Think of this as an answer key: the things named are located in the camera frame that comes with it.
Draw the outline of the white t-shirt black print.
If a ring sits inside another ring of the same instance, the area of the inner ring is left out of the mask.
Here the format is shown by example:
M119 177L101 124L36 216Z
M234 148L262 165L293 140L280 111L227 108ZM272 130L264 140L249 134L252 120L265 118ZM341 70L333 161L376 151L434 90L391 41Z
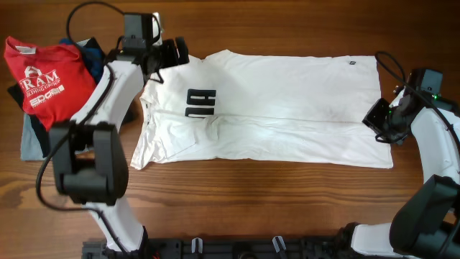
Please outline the white t-shirt black print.
M363 118L381 96L371 55L289 57L223 50L160 70L140 97L131 164L278 160L391 168Z

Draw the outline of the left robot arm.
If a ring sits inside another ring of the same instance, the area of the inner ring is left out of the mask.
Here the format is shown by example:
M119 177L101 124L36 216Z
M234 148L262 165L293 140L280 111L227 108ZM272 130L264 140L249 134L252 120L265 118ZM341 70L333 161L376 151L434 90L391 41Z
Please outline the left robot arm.
M50 130L50 154L57 192L74 203L52 205L41 192L44 168L36 180L37 198L61 212L89 212L106 239L100 256L150 258L145 227L125 197L129 169L119 136L121 124L144 85L162 83L160 69L188 63L185 40L162 39L158 13L125 12L124 34L101 61L103 74L94 92L68 121Z

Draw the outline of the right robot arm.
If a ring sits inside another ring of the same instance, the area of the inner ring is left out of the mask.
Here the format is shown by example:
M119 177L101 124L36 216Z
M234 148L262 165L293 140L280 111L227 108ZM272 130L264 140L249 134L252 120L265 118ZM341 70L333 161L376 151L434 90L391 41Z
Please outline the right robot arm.
M349 244L360 257L458 258L459 108L440 95L443 75L412 70L414 88L395 90L395 99L379 99L363 118L382 142L402 143L414 136L423 169L423 185L386 224L355 224Z

